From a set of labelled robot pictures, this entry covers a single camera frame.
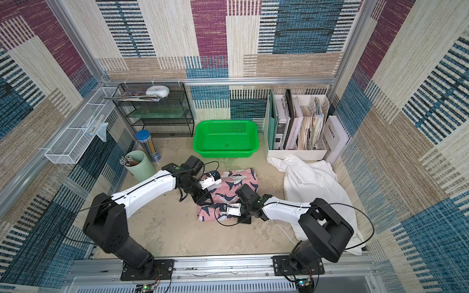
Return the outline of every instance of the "black cable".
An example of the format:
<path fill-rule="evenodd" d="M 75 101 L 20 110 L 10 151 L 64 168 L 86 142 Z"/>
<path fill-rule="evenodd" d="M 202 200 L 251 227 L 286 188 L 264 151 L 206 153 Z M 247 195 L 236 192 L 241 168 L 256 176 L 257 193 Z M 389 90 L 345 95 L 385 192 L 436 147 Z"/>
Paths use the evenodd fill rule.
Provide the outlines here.
<path fill-rule="evenodd" d="M 217 169 L 218 169 L 218 167 L 220 166 L 220 163 L 219 163 L 218 161 L 212 161 L 212 162 L 205 163 L 204 166 L 205 166 L 205 165 L 208 165 L 208 164 L 210 164 L 210 163 L 217 163 L 217 164 L 218 164 Z M 136 190 L 139 189 L 140 187 L 147 185 L 148 183 L 154 182 L 156 179 L 159 179 L 159 178 L 161 178 L 161 177 L 165 177 L 165 176 L 169 176 L 169 175 L 175 175 L 175 174 L 181 174 L 181 173 L 186 173 L 187 171 L 195 170 L 195 169 L 197 169 L 197 168 L 199 168 L 199 167 L 200 167 L 200 166 L 197 166 L 197 167 L 192 168 L 192 169 L 180 171 L 180 172 L 169 173 L 169 174 L 164 174 L 164 175 L 158 176 L 157 178 L 153 179 L 152 181 L 148 181 L 147 183 L 142 184 L 142 185 L 140 185 L 139 187 L 135 188 L 134 190 L 130 191 L 129 193 L 127 193 L 127 195 L 129 195 L 129 194 L 131 194 L 132 192 L 136 191 Z"/>
<path fill-rule="evenodd" d="M 316 284 L 314 285 L 313 293 L 316 291 L 316 288 L 318 287 L 318 284 L 319 284 L 319 270 L 318 270 L 318 280 L 316 281 Z"/>
<path fill-rule="evenodd" d="M 121 198 L 123 198 L 124 196 L 125 196 L 125 195 L 123 195 L 123 196 L 121 196 L 121 197 L 119 197 L 119 198 L 116 198 L 116 199 L 114 199 L 113 201 L 116 201 L 116 200 L 118 200 L 118 199 L 121 199 Z M 69 214 L 68 216 L 66 216 L 65 219 L 69 219 L 69 218 L 71 218 L 73 215 L 76 215 L 76 214 L 78 214 L 79 212 L 82 212 L 82 211 L 84 211 L 84 210 L 89 210 L 89 209 L 96 208 L 96 207 L 99 207 L 99 206 L 102 206 L 102 205 L 105 205 L 105 204 L 110 204 L 110 202 L 97 204 L 97 205 L 91 206 L 91 207 L 89 207 L 89 208 L 85 208 L 85 209 L 81 209 L 81 210 L 79 210 L 79 211 L 72 212 L 71 214 Z M 75 240 L 75 239 L 72 239 L 72 238 L 67 237 L 67 236 L 63 233 L 63 231 L 62 231 L 62 227 L 63 227 L 63 224 L 64 224 L 65 222 L 66 222 L 66 221 L 62 221 L 62 223 L 61 223 L 60 226 L 59 226 L 59 233 L 60 233 L 60 235 L 62 235 L 64 238 L 66 238 L 66 239 L 68 239 L 68 240 L 71 240 L 71 241 L 95 245 L 95 243 L 93 243 L 93 242 Z"/>
<path fill-rule="evenodd" d="M 258 211 L 260 211 L 261 209 L 263 209 L 264 207 L 268 206 L 269 204 L 273 204 L 273 203 L 278 203 L 278 202 L 271 202 L 271 203 L 268 203 L 268 204 L 264 204 L 260 209 L 257 209 L 252 215 L 249 215 L 249 217 L 246 217 L 244 220 L 241 220 L 240 222 L 236 223 L 236 224 L 233 224 L 233 225 L 225 225 L 225 224 L 222 224 L 220 223 L 220 221 L 218 221 L 218 218 L 215 217 L 215 219 L 217 220 L 217 222 L 222 225 L 222 226 L 225 226 L 225 227 L 231 227 L 231 226 L 234 226 L 234 225 L 237 225 L 237 224 L 241 224 L 242 222 L 246 221 L 247 219 L 249 219 L 250 217 L 254 216 L 255 213 L 257 213 Z M 289 205 L 291 207 L 296 207 L 296 208 L 301 208 L 300 206 L 298 205 L 293 205 L 293 204 L 288 204 L 288 203 L 279 203 L 279 204 L 283 204 L 283 205 Z"/>
<path fill-rule="evenodd" d="M 234 226 L 234 225 L 237 225 L 237 224 L 241 224 L 242 222 L 244 222 L 245 220 L 249 219 L 250 217 L 254 216 L 258 211 L 260 211 L 261 209 L 263 209 L 264 207 L 268 206 L 269 204 L 272 204 L 272 203 L 278 203 L 278 202 L 271 202 L 271 203 L 268 203 L 268 204 L 265 204 L 263 205 L 260 209 L 256 210 L 252 215 L 249 215 L 249 217 L 245 218 L 244 220 L 236 223 L 236 224 L 233 224 L 233 225 L 225 225 L 225 224 L 222 224 L 220 223 L 220 221 L 218 221 L 218 218 L 215 217 L 215 219 L 217 220 L 217 222 L 222 225 L 222 226 L 225 226 L 225 227 L 231 227 L 231 226 Z M 288 206 L 292 206 L 292 207 L 296 207 L 296 208 L 309 208 L 309 207 L 302 207 L 302 206 L 298 206 L 298 205 L 293 205 L 293 204 L 288 204 L 288 203 L 278 203 L 278 204 L 283 204 L 283 205 L 288 205 Z M 347 250 L 347 249 L 352 249 L 352 248 L 355 248 L 355 247 L 358 247 L 362 244 L 365 244 L 366 242 L 368 242 L 372 237 L 373 235 L 375 234 L 375 226 L 373 225 L 373 222 L 371 221 L 370 217 L 368 217 L 363 211 L 361 211 L 360 209 L 354 207 L 354 206 L 351 206 L 351 205 L 348 205 L 348 204 L 345 204 L 345 203 L 328 203 L 328 204 L 322 204 L 322 205 L 318 205 L 318 206 L 315 206 L 315 208 L 320 208 L 320 207 L 324 207 L 324 206 L 328 206 L 328 205 L 333 205 L 333 204 L 340 204 L 340 205 L 345 205 L 345 206 L 348 206 L 352 209 L 355 209 L 357 211 L 359 211 L 360 213 L 362 213 L 367 219 L 368 221 L 370 222 L 371 224 L 371 227 L 373 228 L 373 231 L 371 232 L 371 235 L 365 240 L 363 241 L 362 243 L 359 243 L 357 245 L 354 245 L 352 247 L 347 247 L 345 248 L 344 250 Z"/>
<path fill-rule="evenodd" d="M 287 275 L 285 275 L 285 272 L 283 271 L 282 264 L 283 264 L 283 262 L 280 262 L 280 271 L 282 272 L 282 275 L 285 277 L 285 279 L 287 279 L 288 282 L 290 282 L 290 283 L 296 283 L 296 276 L 295 276 L 295 275 L 292 275 L 292 276 L 293 276 L 293 280 L 290 280 L 290 278 L 288 278 Z"/>
<path fill-rule="evenodd" d="M 167 293 L 168 290 L 169 290 L 169 287 L 171 287 L 171 281 L 172 281 L 173 278 L 171 277 L 171 273 L 170 273 L 167 269 L 162 268 L 162 267 L 158 267 L 158 268 L 159 268 L 159 269 L 164 269 L 165 271 L 168 272 L 168 275 L 169 275 L 169 285 L 168 285 L 168 288 L 166 288 L 166 290 L 165 290 L 165 292 L 164 292 L 164 293 Z"/>
<path fill-rule="evenodd" d="M 373 237 L 373 235 L 375 234 L 375 226 L 373 225 L 373 222 L 371 221 L 370 217 L 368 217 L 368 216 L 367 216 L 363 211 L 361 211 L 360 209 L 358 209 L 358 208 L 356 208 L 356 207 L 354 207 L 354 206 L 345 204 L 345 203 L 328 203 L 328 204 L 318 205 L 318 206 L 316 206 L 316 207 L 317 207 L 317 208 L 320 208 L 320 207 L 323 207 L 323 206 L 326 206 L 326 205 L 332 205 L 332 204 L 345 205 L 345 206 L 347 206 L 347 207 L 349 207 L 349 208 L 352 208 L 352 209 L 355 209 L 355 210 L 359 211 L 360 213 L 362 213 L 362 214 L 368 219 L 368 221 L 369 221 L 370 224 L 371 224 L 371 227 L 373 228 L 373 231 L 371 232 L 371 235 L 367 238 L 367 240 L 365 240 L 365 241 L 363 241 L 362 243 L 359 243 L 359 244 L 357 244 L 357 245 L 354 245 L 354 246 L 352 246 L 352 247 L 347 247 L 347 248 L 345 248 L 344 250 L 352 249 L 352 248 L 358 247 L 358 246 L 360 246 L 360 245 L 362 245 L 362 244 L 365 244 L 365 243 L 367 243 L 367 242 Z"/>
<path fill-rule="evenodd" d="M 185 197 L 182 197 L 182 189 L 181 189 L 180 187 L 178 187 L 178 189 L 179 189 L 179 194 L 181 195 L 181 197 L 179 198 L 179 202 L 182 202 L 183 200 L 186 199 L 188 193 L 186 192 L 186 196 L 185 196 Z"/>
<path fill-rule="evenodd" d="M 205 165 L 204 165 L 204 168 L 202 169 L 202 174 L 200 175 L 199 177 L 199 181 L 202 179 L 202 176 L 205 174 Z"/>

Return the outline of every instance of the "black mounting plate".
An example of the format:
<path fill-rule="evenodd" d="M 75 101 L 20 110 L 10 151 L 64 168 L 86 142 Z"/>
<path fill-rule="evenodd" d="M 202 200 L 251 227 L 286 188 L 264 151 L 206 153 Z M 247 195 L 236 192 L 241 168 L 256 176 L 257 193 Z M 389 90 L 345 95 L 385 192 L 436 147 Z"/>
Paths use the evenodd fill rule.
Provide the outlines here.
<path fill-rule="evenodd" d="M 252 221 L 252 217 L 243 217 L 239 216 L 237 222 L 241 224 L 248 224 L 250 225 Z"/>
<path fill-rule="evenodd" d="M 121 281 L 143 281 L 143 280 L 155 280 L 157 277 L 156 268 L 160 269 L 160 280 L 169 280 L 173 274 L 174 259 L 155 259 L 153 260 L 153 267 L 155 271 L 149 278 L 145 278 L 139 271 L 132 268 L 131 266 L 124 263 L 122 268 Z"/>
<path fill-rule="evenodd" d="M 287 255 L 274 255 L 272 256 L 272 262 L 273 262 L 273 270 L 276 276 L 298 275 L 297 273 L 294 273 L 292 268 L 290 267 L 290 258 Z M 311 274 L 313 276 L 317 274 L 324 275 L 324 266 L 322 265 L 321 259 L 314 261 L 310 265 L 310 268 L 311 268 Z M 309 275 L 309 274 L 310 274 L 309 269 L 306 269 L 302 271 L 301 273 L 301 275 Z"/>

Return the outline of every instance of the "table surface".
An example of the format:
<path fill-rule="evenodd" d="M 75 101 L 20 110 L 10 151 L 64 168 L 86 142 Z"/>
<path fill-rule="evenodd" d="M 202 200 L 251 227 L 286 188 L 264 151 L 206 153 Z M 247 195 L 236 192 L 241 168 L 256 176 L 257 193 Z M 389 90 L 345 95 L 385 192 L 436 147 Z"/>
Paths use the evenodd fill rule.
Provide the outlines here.
<path fill-rule="evenodd" d="M 259 136 L 259 150 L 249 158 L 203 158 L 193 148 L 193 138 L 156 138 L 155 147 L 160 151 L 161 160 L 153 163 L 160 170 L 169 163 L 180 165 L 191 155 L 203 162 L 217 160 L 219 171 L 254 168 L 259 180 L 258 193 L 271 194 L 284 198 L 284 173 L 279 172 L 266 160 L 264 141 Z M 215 168 L 207 165 L 207 170 Z M 127 174 L 121 190 L 138 181 Z M 271 220 L 253 218 L 251 225 L 225 227 L 215 222 L 197 220 L 197 206 L 188 196 L 179 202 L 179 190 L 172 190 L 157 197 L 128 219 L 129 232 L 138 243 L 154 256 L 194 256 L 194 255 L 235 255 L 289 253 L 294 245 L 280 228 Z M 224 221 L 234 224 L 235 219 Z M 278 222 L 290 238 L 296 242 L 290 224 Z M 95 258 L 115 258 L 98 249 Z"/>

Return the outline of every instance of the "green plastic basket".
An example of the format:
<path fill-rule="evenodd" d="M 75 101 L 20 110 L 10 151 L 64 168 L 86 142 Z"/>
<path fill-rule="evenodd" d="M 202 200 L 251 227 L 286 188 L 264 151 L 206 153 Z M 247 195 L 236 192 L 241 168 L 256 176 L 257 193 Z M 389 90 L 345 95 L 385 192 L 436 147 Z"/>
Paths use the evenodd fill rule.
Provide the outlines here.
<path fill-rule="evenodd" d="M 257 125 L 249 120 L 208 120 L 197 125 L 194 150 L 204 158 L 247 158 L 259 149 Z"/>

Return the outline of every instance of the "white cable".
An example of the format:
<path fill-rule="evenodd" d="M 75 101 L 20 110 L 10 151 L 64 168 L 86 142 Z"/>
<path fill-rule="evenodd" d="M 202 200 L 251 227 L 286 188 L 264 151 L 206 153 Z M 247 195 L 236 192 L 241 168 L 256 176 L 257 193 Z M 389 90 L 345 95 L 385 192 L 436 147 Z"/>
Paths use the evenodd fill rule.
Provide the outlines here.
<path fill-rule="evenodd" d="M 283 228 L 280 227 L 280 225 L 277 222 L 275 222 L 275 221 L 273 221 L 273 222 L 280 228 L 280 230 L 282 230 L 285 233 L 285 235 L 288 237 L 288 240 L 290 240 L 290 242 L 293 243 L 293 245 L 296 245 L 296 243 L 293 242 L 293 240 L 290 238 L 290 236 L 287 234 L 287 232 L 285 232 L 285 230 L 283 230 Z"/>

